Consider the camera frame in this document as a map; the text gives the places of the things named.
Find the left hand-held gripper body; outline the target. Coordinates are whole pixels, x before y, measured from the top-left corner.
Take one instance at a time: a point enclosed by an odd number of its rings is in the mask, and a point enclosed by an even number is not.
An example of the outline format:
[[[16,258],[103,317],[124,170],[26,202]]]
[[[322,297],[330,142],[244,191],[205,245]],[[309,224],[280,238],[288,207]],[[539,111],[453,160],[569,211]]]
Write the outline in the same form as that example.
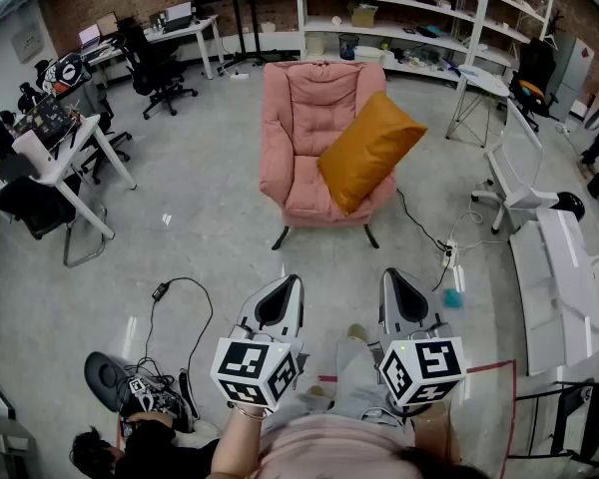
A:
[[[222,337],[210,374],[226,399],[277,411],[303,373],[307,355],[299,338],[302,327],[302,322],[262,329],[242,324]]]

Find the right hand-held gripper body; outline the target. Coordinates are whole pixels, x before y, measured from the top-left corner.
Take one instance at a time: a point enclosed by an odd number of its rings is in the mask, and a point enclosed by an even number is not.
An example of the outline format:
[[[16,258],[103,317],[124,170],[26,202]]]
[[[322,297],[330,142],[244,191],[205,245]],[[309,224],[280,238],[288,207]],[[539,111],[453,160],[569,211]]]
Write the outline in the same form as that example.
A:
[[[413,417],[449,399],[466,375],[462,340],[448,324],[411,332],[381,331],[377,376],[394,415]]]

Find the orange cushion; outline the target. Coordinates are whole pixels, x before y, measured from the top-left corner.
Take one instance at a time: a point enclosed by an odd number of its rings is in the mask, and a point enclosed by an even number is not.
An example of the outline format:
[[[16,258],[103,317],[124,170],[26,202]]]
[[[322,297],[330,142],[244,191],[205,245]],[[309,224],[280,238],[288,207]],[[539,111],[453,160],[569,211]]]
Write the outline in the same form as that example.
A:
[[[318,160],[342,213],[356,211],[426,132],[426,126],[411,119],[385,92],[373,93]]]

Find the person's left forearm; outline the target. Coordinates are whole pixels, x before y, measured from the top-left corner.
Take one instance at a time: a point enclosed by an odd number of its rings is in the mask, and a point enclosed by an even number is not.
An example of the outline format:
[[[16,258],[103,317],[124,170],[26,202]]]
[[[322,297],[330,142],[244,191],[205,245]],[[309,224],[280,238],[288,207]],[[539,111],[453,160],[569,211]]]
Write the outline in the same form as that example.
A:
[[[216,447],[208,479],[247,479],[257,469],[265,410],[235,403]]]

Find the person's right forearm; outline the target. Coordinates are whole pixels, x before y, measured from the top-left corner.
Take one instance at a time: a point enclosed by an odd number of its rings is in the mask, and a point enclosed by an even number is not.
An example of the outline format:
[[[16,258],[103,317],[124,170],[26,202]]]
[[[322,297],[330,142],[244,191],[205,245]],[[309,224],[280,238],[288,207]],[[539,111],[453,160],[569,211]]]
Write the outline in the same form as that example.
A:
[[[446,462],[459,464],[462,461],[448,403],[433,403],[410,421],[417,448]]]

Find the person's legs in grey trousers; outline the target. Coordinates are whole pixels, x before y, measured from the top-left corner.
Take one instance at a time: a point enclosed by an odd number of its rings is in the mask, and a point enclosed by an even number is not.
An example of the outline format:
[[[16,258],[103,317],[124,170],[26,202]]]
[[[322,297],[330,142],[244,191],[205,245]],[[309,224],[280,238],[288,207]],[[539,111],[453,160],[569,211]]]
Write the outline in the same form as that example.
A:
[[[401,427],[403,422],[387,402],[385,385],[377,382],[374,358],[366,343],[347,338],[337,344],[337,386],[334,400],[316,394],[296,393],[284,399],[263,424],[273,431],[306,416],[340,416],[379,425]]]

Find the person's torso in pink shirt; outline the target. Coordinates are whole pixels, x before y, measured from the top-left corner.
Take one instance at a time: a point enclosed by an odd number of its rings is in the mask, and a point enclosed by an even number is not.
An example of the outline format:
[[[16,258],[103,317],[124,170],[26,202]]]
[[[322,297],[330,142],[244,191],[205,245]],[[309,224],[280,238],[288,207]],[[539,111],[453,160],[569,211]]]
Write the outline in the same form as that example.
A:
[[[423,479],[399,456],[413,443],[401,426],[309,415],[264,433],[249,479]]]

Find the white curved counter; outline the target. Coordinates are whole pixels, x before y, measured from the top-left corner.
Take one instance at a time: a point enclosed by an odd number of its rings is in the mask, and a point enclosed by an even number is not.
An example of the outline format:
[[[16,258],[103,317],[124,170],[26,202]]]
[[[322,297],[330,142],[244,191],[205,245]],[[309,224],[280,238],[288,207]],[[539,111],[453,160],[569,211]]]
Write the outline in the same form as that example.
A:
[[[599,352],[599,283],[575,216],[539,208],[509,239],[530,376]]]

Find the black tagged device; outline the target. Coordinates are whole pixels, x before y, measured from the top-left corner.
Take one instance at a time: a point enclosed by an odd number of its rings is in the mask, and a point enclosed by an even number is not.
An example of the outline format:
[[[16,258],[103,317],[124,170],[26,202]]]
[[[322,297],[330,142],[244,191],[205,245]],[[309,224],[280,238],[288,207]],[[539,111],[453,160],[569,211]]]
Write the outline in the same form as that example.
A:
[[[199,412],[184,369],[175,377],[161,373],[152,358],[121,365],[109,355],[94,351],[86,359],[84,376],[96,398],[123,419],[140,412],[161,412],[173,419],[177,431],[195,431]]]

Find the black round stool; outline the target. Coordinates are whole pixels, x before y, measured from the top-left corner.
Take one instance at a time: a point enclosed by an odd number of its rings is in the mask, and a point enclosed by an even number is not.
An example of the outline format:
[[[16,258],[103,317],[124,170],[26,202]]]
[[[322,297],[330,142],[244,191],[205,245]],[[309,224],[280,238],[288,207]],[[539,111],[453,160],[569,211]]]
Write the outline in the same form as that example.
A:
[[[585,206],[576,195],[569,192],[559,192],[557,198],[558,202],[553,206],[554,210],[570,212],[578,222],[582,221],[585,216]]]

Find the white mesh office chair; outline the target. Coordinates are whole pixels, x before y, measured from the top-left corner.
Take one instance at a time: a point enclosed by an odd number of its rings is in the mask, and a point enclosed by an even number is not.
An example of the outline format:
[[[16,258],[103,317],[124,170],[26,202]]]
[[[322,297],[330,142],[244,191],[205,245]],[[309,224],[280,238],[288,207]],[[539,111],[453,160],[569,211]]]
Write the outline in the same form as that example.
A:
[[[556,193],[535,188],[542,153],[542,145],[535,132],[508,99],[506,123],[500,140],[485,154],[494,176],[493,184],[497,185],[500,191],[473,190],[470,194],[473,202],[491,200],[498,204],[498,211],[491,226],[494,235],[499,233],[506,214],[551,208],[559,202]]]

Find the round white side table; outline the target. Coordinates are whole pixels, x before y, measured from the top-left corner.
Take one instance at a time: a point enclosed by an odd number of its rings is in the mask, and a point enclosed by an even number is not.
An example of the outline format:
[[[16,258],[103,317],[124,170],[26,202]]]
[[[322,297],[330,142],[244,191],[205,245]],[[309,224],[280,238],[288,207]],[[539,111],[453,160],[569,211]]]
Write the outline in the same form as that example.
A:
[[[462,64],[457,85],[458,100],[445,133],[446,140],[452,140],[460,127],[465,128],[475,139],[476,145],[484,149],[490,135],[492,107],[508,98],[510,91],[504,82],[495,75],[475,66]],[[480,105],[486,111],[485,130],[478,135],[467,123],[467,119]]]

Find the black sled base chair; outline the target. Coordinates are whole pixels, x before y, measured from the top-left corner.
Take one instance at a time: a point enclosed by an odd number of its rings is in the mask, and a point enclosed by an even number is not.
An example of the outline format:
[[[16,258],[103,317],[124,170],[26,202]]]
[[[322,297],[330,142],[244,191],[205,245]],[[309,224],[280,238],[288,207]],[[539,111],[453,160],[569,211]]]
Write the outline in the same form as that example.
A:
[[[22,222],[35,240],[41,240],[55,229],[64,227],[63,264],[67,268],[94,259],[105,249],[107,239],[102,236],[95,251],[70,260],[71,234],[78,218],[77,210],[56,188],[44,186],[30,178],[19,177],[0,190],[0,212]]]

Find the white cluttered desk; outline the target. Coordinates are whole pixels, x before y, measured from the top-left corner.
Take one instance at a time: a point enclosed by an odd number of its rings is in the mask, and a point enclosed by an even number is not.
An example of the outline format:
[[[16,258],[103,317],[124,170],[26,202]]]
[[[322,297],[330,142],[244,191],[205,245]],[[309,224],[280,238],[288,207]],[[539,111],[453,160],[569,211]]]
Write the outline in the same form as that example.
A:
[[[61,141],[58,144],[58,152],[56,154],[46,154],[48,159],[44,161],[45,167],[39,177],[36,179],[30,176],[25,178],[30,178],[44,186],[56,188],[76,208],[78,215],[83,216],[107,240],[111,240],[115,237],[115,232],[108,227],[105,218],[94,213],[80,199],[79,194],[74,192],[66,182],[69,176],[76,176],[78,174],[78,168],[74,165],[76,157],[81,153],[85,143],[89,139],[95,138],[118,175],[126,180],[131,189],[137,187],[136,181],[100,130],[99,120],[98,116],[82,118],[81,126],[75,135]],[[9,183],[0,180],[0,190]]]

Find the grey back office chair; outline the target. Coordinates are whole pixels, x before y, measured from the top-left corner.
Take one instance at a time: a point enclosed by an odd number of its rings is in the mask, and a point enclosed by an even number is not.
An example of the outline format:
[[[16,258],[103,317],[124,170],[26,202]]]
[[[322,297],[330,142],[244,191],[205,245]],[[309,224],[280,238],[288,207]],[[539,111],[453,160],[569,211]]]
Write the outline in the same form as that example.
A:
[[[99,116],[99,127],[105,136],[112,135],[111,131],[114,112],[105,92],[98,89],[93,79],[83,79],[77,85],[66,92],[56,96],[56,100],[70,114],[77,111],[81,117]],[[103,152],[95,138],[89,139],[83,146],[83,150],[93,148],[91,154],[82,164],[84,174],[91,173],[95,185],[100,184],[99,171],[108,157]]]

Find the black chair with orange pad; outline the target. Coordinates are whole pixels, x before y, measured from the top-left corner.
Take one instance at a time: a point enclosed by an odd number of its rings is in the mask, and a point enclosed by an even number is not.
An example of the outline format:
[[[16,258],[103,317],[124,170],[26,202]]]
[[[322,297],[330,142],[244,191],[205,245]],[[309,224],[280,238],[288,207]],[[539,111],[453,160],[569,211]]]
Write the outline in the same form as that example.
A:
[[[534,132],[539,130],[539,126],[532,115],[552,118],[550,108],[559,102],[556,95],[547,90],[555,68],[552,48],[547,43],[533,38],[521,45],[519,67],[513,72],[509,89],[520,106],[521,115]]]

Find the cream waste bin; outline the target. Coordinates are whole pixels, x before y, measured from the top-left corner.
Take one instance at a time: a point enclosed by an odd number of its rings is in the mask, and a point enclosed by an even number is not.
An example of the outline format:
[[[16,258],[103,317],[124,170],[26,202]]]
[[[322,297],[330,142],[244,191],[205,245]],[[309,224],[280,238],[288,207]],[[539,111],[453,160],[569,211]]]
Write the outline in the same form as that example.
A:
[[[308,32],[305,34],[305,57],[308,60],[321,59],[325,52],[325,34]]]

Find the black high-back office chair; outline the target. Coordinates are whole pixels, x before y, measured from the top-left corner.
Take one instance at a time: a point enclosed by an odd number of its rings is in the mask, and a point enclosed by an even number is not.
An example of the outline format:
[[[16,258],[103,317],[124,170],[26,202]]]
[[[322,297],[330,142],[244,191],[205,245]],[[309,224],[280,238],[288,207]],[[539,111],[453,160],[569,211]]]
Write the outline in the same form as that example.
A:
[[[198,96],[195,89],[183,85],[186,65],[178,61],[169,48],[152,45],[134,18],[119,21],[118,27],[120,38],[116,40],[116,47],[127,61],[133,88],[138,95],[150,100],[150,105],[143,111],[144,119],[149,120],[150,113],[161,104],[172,116],[177,116],[178,112],[173,107],[176,97],[186,94]]]

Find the white cabinet with red mark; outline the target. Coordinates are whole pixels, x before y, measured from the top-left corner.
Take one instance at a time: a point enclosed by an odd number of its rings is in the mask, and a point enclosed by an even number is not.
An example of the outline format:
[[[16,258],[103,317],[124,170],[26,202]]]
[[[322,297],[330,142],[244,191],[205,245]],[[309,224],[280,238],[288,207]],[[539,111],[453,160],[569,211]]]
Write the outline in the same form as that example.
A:
[[[553,34],[557,50],[553,53],[555,70],[547,91],[554,101],[550,116],[563,122],[575,101],[583,94],[583,85],[594,59],[594,51],[578,37],[561,30]]]

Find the white shelving unit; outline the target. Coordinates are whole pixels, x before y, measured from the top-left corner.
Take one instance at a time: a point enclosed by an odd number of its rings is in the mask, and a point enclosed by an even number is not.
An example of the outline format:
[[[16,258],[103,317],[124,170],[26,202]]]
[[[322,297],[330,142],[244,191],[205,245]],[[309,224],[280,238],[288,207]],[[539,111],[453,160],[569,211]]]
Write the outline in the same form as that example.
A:
[[[325,34],[321,59],[339,57],[338,35],[354,34],[358,46],[383,51],[389,71],[455,84],[461,64],[476,65],[503,79],[519,66],[520,48],[541,39],[554,0],[297,0],[300,54],[305,34]],[[353,27],[348,5],[377,6],[373,28]]]

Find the sticker covered laptop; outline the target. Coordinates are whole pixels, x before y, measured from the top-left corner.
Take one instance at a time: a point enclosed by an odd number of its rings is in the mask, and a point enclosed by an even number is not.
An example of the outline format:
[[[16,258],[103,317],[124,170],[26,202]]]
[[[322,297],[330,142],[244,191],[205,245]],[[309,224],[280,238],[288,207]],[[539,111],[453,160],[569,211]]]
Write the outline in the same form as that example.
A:
[[[53,95],[43,98],[14,125],[17,136],[33,131],[41,141],[61,139],[73,126],[73,120]]]

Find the white office desk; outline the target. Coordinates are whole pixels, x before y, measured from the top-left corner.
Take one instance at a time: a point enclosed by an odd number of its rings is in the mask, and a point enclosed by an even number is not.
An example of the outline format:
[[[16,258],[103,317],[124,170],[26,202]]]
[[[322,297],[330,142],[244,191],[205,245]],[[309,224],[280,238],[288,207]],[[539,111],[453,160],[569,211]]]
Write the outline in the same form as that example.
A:
[[[83,54],[82,58],[89,65],[95,82],[104,88],[130,76],[124,54],[111,44]]]
[[[206,40],[204,39],[203,35],[205,30],[212,30],[219,63],[223,64],[225,62],[225,50],[218,27],[218,18],[219,15],[215,14],[209,18],[202,19],[196,23],[192,22],[187,27],[183,27],[171,32],[158,32],[152,28],[147,28],[144,30],[144,35],[150,43],[174,40],[185,36],[195,36],[201,54],[201,59],[203,61],[206,77],[208,80],[213,80],[215,78],[215,71],[212,69],[209,52],[206,46]]]

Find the open cardboard box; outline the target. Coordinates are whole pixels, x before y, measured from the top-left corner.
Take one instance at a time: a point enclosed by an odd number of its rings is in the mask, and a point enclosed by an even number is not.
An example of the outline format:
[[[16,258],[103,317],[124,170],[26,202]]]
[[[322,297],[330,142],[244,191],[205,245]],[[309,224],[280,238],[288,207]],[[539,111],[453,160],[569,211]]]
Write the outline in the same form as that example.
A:
[[[353,27],[358,28],[373,28],[375,14],[378,10],[377,6],[369,4],[352,4],[348,5],[350,13],[350,22]]]

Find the cartoon print chair cover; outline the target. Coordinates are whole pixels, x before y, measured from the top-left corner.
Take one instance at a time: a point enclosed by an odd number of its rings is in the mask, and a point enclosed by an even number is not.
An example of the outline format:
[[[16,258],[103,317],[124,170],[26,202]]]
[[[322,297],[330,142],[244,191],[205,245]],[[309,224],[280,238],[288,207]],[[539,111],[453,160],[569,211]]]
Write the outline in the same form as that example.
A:
[[[74,90],[92,78],[91,68],[79,53],[70,53],[48,64],[40,73],[40,89],[52,96],[60,96]]]

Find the open grey laptop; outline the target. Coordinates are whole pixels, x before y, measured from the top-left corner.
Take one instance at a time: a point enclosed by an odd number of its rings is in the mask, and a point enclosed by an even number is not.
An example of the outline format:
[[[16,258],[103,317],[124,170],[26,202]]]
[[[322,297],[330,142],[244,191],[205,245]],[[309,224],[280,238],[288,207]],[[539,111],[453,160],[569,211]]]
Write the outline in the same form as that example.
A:
[[[193,19],[192,3],[190,1],[169,7],[165,11],[163,33],[167,34],[187,28]]]

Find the laptop with pink screen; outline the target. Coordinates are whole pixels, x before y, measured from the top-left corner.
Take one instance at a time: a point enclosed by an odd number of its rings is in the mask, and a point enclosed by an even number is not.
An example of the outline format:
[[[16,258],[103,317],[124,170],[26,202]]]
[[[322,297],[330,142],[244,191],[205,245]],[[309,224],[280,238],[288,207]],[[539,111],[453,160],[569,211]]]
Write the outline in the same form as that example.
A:
[[[97,24],[91,25],[90,27],[82,30],[79,33],[81,51],[88,52],[93,50],[100,44],[101,38],[101,32]]]

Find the white wall panel box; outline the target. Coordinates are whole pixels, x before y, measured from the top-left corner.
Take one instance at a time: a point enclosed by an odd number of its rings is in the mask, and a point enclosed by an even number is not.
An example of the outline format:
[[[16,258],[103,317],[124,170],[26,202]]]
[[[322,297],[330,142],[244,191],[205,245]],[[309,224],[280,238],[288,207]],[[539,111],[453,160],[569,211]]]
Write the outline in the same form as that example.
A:
[[[18,61],[28,63],[43,50],[43,38],[39,26],[29,23],[21,28],[12,38],[11,44]]]

